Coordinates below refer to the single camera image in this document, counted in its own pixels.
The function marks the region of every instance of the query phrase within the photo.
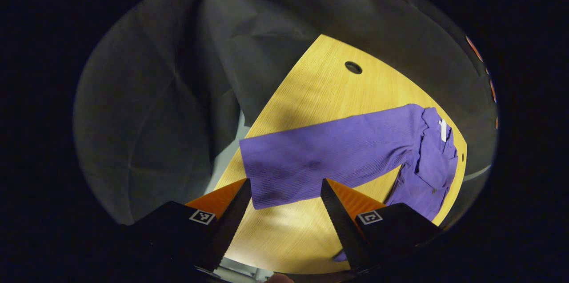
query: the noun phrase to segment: white label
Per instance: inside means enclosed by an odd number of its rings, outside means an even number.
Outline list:
[[[446,142],[447,141],[447,123],[443,119],[442,121],[439,121],[439,124],[441,125],[441,140],[443,140],[443,142]]]

